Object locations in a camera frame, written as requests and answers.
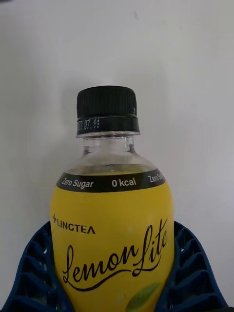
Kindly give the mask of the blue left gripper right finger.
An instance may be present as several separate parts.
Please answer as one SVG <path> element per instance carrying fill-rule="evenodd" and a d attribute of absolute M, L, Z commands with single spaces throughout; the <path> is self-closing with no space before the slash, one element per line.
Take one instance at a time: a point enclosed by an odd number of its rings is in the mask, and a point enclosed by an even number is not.
<path fill-rule="evenodd" d="M 229 306 L 196 236 L 174 223 L 175 260 L 156 312 L 222 312 Z"/>

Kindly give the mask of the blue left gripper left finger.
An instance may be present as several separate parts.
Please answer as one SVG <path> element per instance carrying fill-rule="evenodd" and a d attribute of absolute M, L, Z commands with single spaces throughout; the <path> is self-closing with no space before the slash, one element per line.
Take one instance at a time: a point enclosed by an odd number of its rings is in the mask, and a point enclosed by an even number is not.
<path fill-rule="evenodd" d="M 28 242 L 2 312 L 70 312 L 71 302 L 55 275 L 50 222 Z"/>

